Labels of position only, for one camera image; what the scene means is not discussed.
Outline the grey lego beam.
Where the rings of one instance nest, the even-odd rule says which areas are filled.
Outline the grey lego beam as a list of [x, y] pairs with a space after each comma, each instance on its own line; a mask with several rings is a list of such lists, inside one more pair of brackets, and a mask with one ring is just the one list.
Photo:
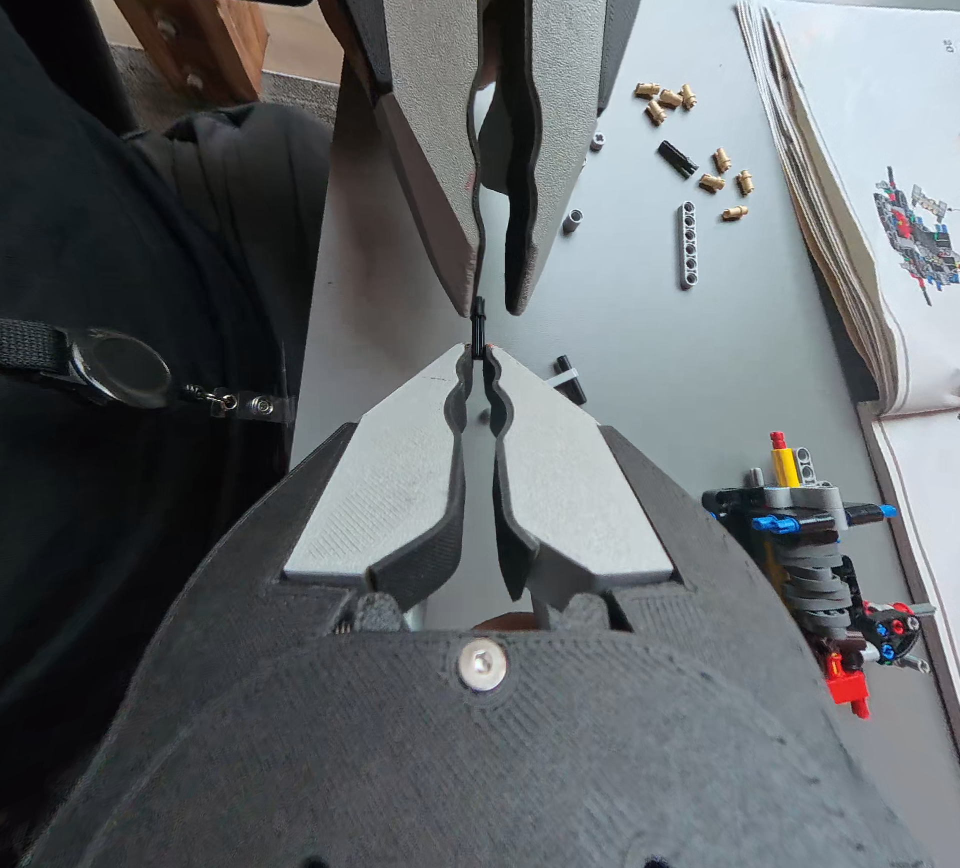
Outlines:
[[676, 212], [677, 281], [682, 291], [691, 291], [699, 282], [699, 229], [694, 202], [682, 202]]

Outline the partly built lego assembly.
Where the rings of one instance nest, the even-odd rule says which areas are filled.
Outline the partly built lego assembly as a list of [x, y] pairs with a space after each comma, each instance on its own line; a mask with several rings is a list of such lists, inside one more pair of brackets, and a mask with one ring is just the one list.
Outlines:
[[771, 439], [772, 479], [748, 471], [739, 488], [708, 490], [702, 505], [746, 550], [790, 612], [837, 706], [862, 720], [871, 717], [867, 664], [929, 674], [914, 654], [928, 602], [881, 603], [866, 599], [841, 536], [852, 528], [892, 521], [889, 504], [849, 502], [820, 481], [806, 447], [791, 447], [785, 434]]

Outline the lego instruction booklet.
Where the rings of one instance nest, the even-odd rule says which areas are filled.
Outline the lego instruction booklet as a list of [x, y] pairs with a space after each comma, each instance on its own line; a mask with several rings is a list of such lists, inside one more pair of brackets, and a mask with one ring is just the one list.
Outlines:
[[737, 0], [804, 241], [872, 383], [854, 388], [955, 744], [958, 12]]

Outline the black lego pin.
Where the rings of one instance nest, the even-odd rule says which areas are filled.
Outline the black lego pin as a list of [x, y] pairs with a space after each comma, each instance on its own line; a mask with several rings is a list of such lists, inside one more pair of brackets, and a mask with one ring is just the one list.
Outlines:
[[659, 143], [656, 154], [683, 179], [692, 178], [699, 171], [699, 166], [687, 154], [667, 140]]

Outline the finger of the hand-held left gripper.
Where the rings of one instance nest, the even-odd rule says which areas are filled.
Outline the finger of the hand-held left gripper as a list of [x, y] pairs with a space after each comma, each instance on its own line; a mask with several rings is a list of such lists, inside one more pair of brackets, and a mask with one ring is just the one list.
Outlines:
[[383, 0], [391, 90], [374, 115], [430, 263], [472, 309], [484, 254], [473, 119], [478, 0]]
[[568, 211], [598, 115], [607, 0], [522, 0], [504, 53], [512, 145], [505, 303], [521, 315]]

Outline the group of tan lego pins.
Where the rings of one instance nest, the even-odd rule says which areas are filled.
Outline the group of tan lego pins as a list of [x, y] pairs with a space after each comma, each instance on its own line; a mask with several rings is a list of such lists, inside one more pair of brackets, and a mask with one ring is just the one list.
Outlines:
[[[668, 115], [674, 112], [689, 113], [698, 104], [696, 94], [687, 83], [683, 84], [679, 89], [674, 90], [656, 82], [640, 82], [634, 87], [632, 95], [637, 100], [645, 103], [643, 113], [654, 129], [661, 128], [666, 122]], [[734, 171], [733, 160], [722, 146], [716, 148], [710, 155], [708, 170], [702, 171], [700, 165], [689, 153], [669, 141], [676, 148], [687, 154], [699, 166], [699, 171], [694, 174], [692, 178], [683, 179], [657, 155], [657, 146], [660, 142], [654, 149], [655, 156], [663, 161], [680, 179], [689, 181], [695, 178], [697, 180], [697, 187], [701, 191], [715, 197], [726, 189], [729, 182], [735, 184], [740, 202], [732, 204], [722, 210], [720, 214], [722, 222], [735, 223], [748, 216], [750, 209], [746, 204], [746, 200], [750, 198], [750, 194], [755, 189], [752, 174], [747, 169], [742, 169], [736, 173]]]

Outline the black badge reel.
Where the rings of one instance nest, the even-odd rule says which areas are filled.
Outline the black badge reel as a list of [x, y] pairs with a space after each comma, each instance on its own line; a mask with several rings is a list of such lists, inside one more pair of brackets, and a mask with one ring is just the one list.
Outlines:
[[139, 411], [159, 411], [184, 402], [204, 407], [212, 418], [284, 427], [296, 422], [295, 396], [177, 384], [155, 350], [125, 334], [90, 329], [69, 336], [68, 345], [74, 382], [89, 389], [97, 401], [116, 402]]

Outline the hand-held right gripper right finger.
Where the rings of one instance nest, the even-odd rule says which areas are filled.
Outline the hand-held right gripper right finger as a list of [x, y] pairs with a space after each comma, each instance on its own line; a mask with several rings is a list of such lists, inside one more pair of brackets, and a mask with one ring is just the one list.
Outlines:
[[498, 346], [486, 348], [484, 383], [510, 597], [526, 591], [564, 610], [577, 594], [671, 580], [674, 564], [598, 421]]

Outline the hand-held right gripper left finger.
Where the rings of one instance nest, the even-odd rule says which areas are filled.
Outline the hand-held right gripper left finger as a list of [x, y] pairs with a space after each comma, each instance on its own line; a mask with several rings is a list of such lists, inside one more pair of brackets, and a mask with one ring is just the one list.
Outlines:
[[452, 346], [360, 418], [283, 567], [287, 579], [390, 595], [403, 612], [461, 560], [462, 435], [474, 358]]

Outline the wooden furniture leg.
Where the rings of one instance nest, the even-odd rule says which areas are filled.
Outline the wooden furniture leg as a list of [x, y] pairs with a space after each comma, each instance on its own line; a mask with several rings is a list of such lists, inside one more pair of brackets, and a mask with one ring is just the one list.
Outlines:
[[269, 33], [245, 0], [113, 0], [175, 91], [213, 106], [257, 102]]

